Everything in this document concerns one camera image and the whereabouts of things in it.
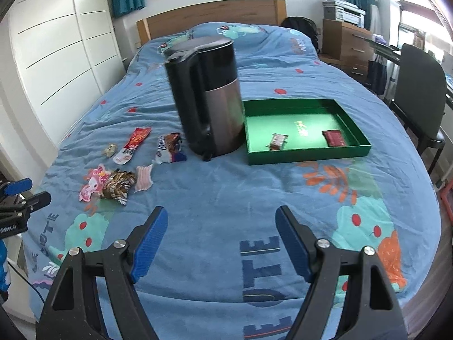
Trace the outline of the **dark grey office chair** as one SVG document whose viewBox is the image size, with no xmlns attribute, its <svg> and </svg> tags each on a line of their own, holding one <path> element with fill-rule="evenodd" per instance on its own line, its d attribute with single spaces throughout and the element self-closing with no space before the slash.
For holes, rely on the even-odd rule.
<svg viewBox="0 0 453 340">
<path fill-rule="evenodd" d="M 428 168 L 431 173 L 445 147 L 441 121 L 446 105 L 447 84 L 441 65 L 430 54 L 411 44 L 401 47 L 396 92 L 389 108 L 418 140 L 417 152 L 436 150 Z"/>
</svg>

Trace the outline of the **red frame stool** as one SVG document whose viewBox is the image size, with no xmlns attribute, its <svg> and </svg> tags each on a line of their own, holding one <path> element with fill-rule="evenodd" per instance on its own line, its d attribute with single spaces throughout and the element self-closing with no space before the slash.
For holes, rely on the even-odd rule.
<svg viewBox="0 0 453 340">
<path fill-rule="evenodd" d="M 448 182 L 439 192 L 440 199 L 445 207 L 451 224 L 453 224 L 453 180 Z"/>
</svg>

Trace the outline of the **wooden drawer cabinet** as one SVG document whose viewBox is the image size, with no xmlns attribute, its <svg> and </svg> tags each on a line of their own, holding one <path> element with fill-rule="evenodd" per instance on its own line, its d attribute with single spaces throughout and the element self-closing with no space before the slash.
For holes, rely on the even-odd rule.
<svg viewBox="0 0 453 340">
<path fill-rule="evenodd" d="M 347 22 L 324 18 L 320 59 L 332 65 L 360 84 L 366 83 L 369 62 L 374 50 L 369 41 L 372 33 Z"/>
</svg>

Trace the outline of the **small orange-brown snack bar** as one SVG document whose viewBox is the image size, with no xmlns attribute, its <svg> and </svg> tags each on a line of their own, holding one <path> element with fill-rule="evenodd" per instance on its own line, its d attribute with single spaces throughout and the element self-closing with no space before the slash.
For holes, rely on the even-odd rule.
<svg viewBox="0 0 453 340">
<path fill-rule="evenodd" d="M 274 133 L 270 143 L 267 145 L 270 150 L 281 150 L 288 139 L 288 135 Z"/>
</svg>

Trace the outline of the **pale pink striped packet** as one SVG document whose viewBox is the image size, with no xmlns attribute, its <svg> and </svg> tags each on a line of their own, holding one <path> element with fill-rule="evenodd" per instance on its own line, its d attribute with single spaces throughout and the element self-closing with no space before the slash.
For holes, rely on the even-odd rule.
<svg viewBox="0 0 453 340">
<path fill-rule="evenodd" d="M 151 172 L 153 170 L 153 165 L 147 166 L 138 166 L 136 168 L 136 183 L 135 183 L 135 193 L 146 191 L 153 186 L 153 181 L 151 179 Z"/>
</svg>

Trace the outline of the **red snack packet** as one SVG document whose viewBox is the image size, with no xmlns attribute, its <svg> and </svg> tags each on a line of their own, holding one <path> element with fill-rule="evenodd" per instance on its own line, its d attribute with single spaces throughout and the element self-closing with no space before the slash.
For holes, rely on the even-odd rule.
<svg viewBox="0 0 453 340">
<path fill-rule="evenodd" d="M 343 137 L 343 133 L 340 130 L 322 131 L 322 135 L 326 139 L 328 146 L 338 147 L 347 145 Z"/>
</svg>

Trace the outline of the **black backpack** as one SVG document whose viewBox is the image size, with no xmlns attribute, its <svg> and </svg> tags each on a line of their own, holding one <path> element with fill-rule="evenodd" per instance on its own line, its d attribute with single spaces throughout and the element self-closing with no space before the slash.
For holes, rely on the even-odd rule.
<svg viewBox="0 0 453 340">
<path fill-rule="evenodd" d="M 299 31 L 310 38 L 312 45 L 317 53 L 319 53 L 319 39 L 317 33 L 317 27 L 313 20 L 304 17 L 287 17 L 281 25 L 283 28 L 289 28 L 295 31 Z"/>
</svg>

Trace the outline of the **brown gold oatmeal packet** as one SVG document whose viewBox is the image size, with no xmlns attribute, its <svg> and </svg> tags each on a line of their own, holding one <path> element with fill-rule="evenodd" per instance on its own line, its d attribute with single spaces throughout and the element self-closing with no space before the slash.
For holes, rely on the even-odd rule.
<svg viewBox="0 0 453 340">
<path fill-rule="evenodd" d="M 134 172 L 116 169 L 104 184 L 101 197 L 116 200 L 120 205 L 125 206 L 129 191 L 136 182 L 137 177 Z"/>
</svg>

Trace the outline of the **wooden headboard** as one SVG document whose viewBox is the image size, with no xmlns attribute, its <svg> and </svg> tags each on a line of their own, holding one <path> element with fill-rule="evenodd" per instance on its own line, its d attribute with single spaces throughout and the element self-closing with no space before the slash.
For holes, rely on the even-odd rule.
<svg viewBox="0 0 453 340">
<path fill-rule="evenodd" d="M 136 22 L 140 44 L 186 31 L 206 22 L 280 26 L 287 17 L 285 0 L 221 0 L 188 5 Z"/>
</svg>

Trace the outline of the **black and steel kettle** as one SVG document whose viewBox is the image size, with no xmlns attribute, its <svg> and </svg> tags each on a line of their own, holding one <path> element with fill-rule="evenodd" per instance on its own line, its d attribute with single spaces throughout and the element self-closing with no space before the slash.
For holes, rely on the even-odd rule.
<svg viewBox="0 0 453 340">
<path fill-rule="evenodd" d="M 233 41 L 206 36 L 164 52 L 164 67 L 189 148 L 209 161 L 244 142 L 244 112 Z"/>
</svg>

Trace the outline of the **silver blue snack wrapper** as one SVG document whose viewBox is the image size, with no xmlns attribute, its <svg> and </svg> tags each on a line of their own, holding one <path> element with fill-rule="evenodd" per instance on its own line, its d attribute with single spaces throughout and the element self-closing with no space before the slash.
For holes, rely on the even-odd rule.
<svg viewBox="0 0 453 340">
<path fill-rule="evenodd" d="M 168 133 L 158 137 L 157 150 L 154 157 L 155 163 L 175 163 L 186 160 L 187 156 L 182 151 L 182 138 L 180 133 Z"/>
</svg>

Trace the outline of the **pink cartoon snack packet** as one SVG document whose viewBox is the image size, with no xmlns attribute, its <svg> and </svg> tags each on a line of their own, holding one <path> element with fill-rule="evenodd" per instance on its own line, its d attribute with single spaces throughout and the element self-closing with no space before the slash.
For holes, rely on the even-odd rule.
<svg viewBox="0 0 453 340">
<path fill-rule="evenodd" d="M 100 195 L 110 175 L 111 170 L 108 170 L 102 163 L 96 168 L 90 169 L 84 177 L 86 183 L 81 188 L 78 199 L 81 202 L 89 203 L 93 194 Z"/>
</svg>

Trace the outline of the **dark blue hanging bag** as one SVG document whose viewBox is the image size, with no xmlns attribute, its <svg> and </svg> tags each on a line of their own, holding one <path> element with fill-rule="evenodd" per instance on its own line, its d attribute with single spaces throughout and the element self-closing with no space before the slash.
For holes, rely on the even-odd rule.
<svg viewBox="0 0 453 340">
<path fill-rule="evenodd" d="M 365 87 L 372 93 L 383 96 L 387 85 L 387 67 L 384 58 L 378 55 L 373 61 L 369 61 L 368 74 Z"/>
</svg>

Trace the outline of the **small gold wrapped candy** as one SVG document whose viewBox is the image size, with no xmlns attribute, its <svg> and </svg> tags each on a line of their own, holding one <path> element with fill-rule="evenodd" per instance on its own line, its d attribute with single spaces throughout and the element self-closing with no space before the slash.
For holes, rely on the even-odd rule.
<svg viewBox="0 0 453 340">
<path fill-rule="evenodd" d="M 105 149 L 103 149 L 102 154 L 107 158 L 113 157 L 117 152 L 117 145 L 116 144 L 108 144 Z"/>
</svg>

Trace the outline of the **blue patterned duvet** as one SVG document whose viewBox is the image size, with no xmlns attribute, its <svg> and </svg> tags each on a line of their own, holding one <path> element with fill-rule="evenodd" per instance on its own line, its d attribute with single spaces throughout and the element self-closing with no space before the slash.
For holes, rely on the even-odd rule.
<svg viewBox="0 0 453 340">
<path fill-rule="evenodd" d="M 187 150 L 183 162 L 154 164 L 159 137 L 181 131 L 164 51 L 205 35 L 233 40 L 244 99 L 332 99 L 370 141 L 369 154 L 251 166 L 241 147 L 208 162 Z M 126 169 L 152 165 L 152 187 L 130 192 L 126 204 L 80 200 L 98 170 L 115 169 L 104 149 L 123 146 L 137 128 L 151 133 Z M 35 316 L 68 249 L 109 247 L 154 207 L 167 210 L 164 239 L 136 286 L 162 339 L 281 339 L 289 331 L 308 286 L 276 230 L 281 205 L 337 247 L 375 248 L 401 305 L 427 278 L 441 237 L 430 177 L 395 115 L 322 63 L 305 35 L 273 26 L 207 23 L 148 42 L 63 140 L 41 189 L 51 204 L 31 215 L 24 237 Z"/>
</svg>

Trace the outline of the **red and white snack sachet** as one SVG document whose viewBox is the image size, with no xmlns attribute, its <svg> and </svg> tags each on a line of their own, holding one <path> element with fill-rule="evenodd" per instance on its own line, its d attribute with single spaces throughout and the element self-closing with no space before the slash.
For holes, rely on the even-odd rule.
<svg viewBox="0 0 453 340">
<path fill-rule="evenodd" d="M 151 131 L 151 127 L 136 128 L 129 137 L 128 142 L 114 155 L 113 162 L 117 165 L 128 163 L 134 156 L 137 148 L 144 142 Z"/>
</svg>

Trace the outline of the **green shallow tray box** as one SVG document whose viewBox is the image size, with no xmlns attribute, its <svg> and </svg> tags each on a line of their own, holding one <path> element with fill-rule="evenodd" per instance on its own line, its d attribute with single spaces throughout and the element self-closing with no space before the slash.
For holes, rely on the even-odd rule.
<svg viewBox="0 0 453 340">
<path fill-rule="evenodd" d="M 250 165 L 365 157 L 372 148 L 354 120 L 333 99 L 287 98 L 243 102 Z M 340 130 L 346 146 L 328 146 L 322 131 Z M 270 150 L 274 133 L 288 135 Z"/>
</svg>

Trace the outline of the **glass desk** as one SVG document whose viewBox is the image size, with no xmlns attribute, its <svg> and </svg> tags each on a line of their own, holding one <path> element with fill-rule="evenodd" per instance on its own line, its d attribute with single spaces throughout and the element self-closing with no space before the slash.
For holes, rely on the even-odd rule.
<svg viewBox="0 0 453 340">
<path fill-rule="evenodd" d="M 383 57 L 384 59 L 392 62 L 395 65 L 400 65 L 400 58 L 401 58 L 401 49 L 395 48 L 394 46 L 388 46 L 385 44 L 378 43 L 373 41 L 372 39 L 367 39 L 364 36 L 353 34 L 358 39 L 362 39 L 370 44 L 370 46 L 374 49 L 375 54 L 378 56 Z M 446 74 L 446 97 L 449 102 L 452 102 L 452 76 Z"/>
</svg>

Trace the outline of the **white printer on cabinet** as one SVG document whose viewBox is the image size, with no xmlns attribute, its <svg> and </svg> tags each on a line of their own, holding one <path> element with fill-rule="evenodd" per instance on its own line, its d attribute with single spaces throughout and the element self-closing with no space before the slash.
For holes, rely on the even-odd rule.
<svg viewBox="0 0 453 340">
<path fill-rule="evenodd" d="M 325 19 L 365 27 L 366 12 L 357 5 L 343 0 L 326 0 L 322 2 L 322 6 Z"/>
</svg>

